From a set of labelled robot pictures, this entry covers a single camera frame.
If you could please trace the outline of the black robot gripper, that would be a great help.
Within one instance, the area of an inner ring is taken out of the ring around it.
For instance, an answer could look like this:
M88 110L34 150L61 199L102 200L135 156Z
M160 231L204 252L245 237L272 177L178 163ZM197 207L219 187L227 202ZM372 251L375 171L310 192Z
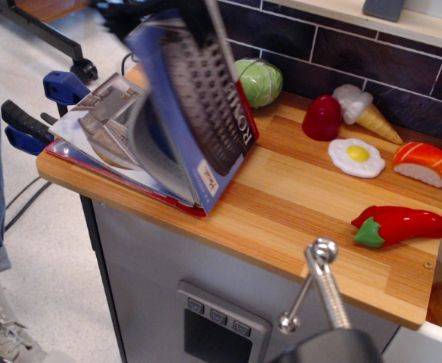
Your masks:
M125 38L142 18L162 11L177 10L183 17L191 15L191 8L182 1L92 1L92 7L104 18L104 26L117 38Z

